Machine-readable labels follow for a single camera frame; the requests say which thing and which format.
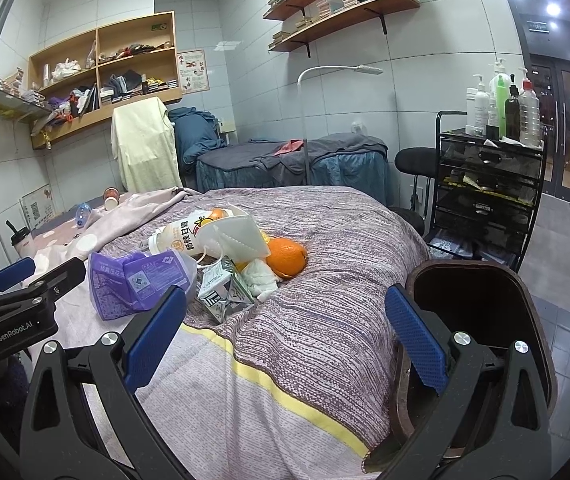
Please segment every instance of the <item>dark bottle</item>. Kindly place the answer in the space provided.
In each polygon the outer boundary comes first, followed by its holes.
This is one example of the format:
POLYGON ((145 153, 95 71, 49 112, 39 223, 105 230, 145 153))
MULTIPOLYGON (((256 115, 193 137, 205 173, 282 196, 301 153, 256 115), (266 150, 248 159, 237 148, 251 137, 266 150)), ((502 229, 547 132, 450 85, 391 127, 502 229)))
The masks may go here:
POLYGON ((521 140, 521 105, 519 104, 519 89, 514 84, 514 74, 510 75, 510 96, 505 101, 505 134, 508 139, 521 140))

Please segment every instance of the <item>white face mask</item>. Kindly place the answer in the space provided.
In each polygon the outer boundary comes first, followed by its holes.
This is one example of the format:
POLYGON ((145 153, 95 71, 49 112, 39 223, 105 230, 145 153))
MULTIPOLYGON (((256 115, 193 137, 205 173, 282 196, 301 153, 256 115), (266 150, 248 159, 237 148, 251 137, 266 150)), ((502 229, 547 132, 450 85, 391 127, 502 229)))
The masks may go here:
POLYGON ((269 256, 270 250, 254 219, 238 207, 228 206, 226 209, 233 216, 203 225, 196 233, 197 244, 207 248, 210 256, 228 256, 235 263, 269 256))

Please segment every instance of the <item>chair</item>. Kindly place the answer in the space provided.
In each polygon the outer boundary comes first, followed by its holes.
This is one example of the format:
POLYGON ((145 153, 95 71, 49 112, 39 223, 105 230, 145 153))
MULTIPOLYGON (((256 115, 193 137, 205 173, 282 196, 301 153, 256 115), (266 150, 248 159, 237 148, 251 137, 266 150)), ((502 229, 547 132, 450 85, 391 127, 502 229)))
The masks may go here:
POLYGON ((399 215, 409 223, 415 230, 423 236, 425 233, 425 217, 427 216, 427 203, 430 197, 430 179, 436 179, 438 171, 438 153, 434 148, 406 148, 396 153, 394 159, 396 169, 401 173, 414 175, 414 190, 412 191, 411 208, 390 207, 390 211, 399 215), (415 211, 416 207, 416 186, 418 177, 427 178, 427 191, 425 193, 425 204, 423 206, 423 216, 415 211))

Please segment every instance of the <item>blue gripper pad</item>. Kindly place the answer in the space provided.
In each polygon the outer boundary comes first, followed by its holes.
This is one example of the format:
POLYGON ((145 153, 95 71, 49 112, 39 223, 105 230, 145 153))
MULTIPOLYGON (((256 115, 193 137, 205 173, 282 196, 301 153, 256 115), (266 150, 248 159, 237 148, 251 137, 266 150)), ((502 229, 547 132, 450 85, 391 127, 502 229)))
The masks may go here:
POLYGON ((130 393, 134 394, 138 388, 147 386, 152 380, 169 343, 185 319, 186 312, 185 293, 176 288, 127 353, 127 375, 124 381, 130 393))
POLYGON ((0 270, 0 292, 4 292, 36 272, 36 264, 31 258, 23 258, 0 270))
POLYGON ((385 314, 423 384, 443 393, 448 383, 443 348, 396 286, 385 295, 385 314))

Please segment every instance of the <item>yellow stripe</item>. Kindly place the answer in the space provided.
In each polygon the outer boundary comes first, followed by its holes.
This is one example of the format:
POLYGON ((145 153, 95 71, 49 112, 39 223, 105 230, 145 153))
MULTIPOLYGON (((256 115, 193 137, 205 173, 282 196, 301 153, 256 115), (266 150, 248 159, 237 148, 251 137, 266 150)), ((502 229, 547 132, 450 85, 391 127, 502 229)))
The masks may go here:
POLYGON ((345 446, 353 450, 353 452, 356 453, 356 455, 359 457, 364 458, 368 453, 369 450, 365 444, 363 444, 356 435, 345 428, 342 424, 339 424, 333 418, 327 416, 325 413, 320 412, 316 408, 312 408, 304 402, 301 402, 300 400, 295 399, 294 397, 285 393, 265 372, 240 363, 234 359, 234 347, 231 341, 228 339, 221 337, 209 328, 198 329, 183 324, 181 325, 181 329, 191 334, 203 335, 212 341, 212 343, 225 350, 232 356, 232 370, 234 373, 239 377, 247 379, 248 381, 257 384, 258 386, 270 392, 274 400, 283 408, 290 410, 292 413, 296 413, 296 415, 301 416, 317 428, 320 428, 321 430, 331 434, 334 436, 334 438, 341 441, 345 444, 345 446))

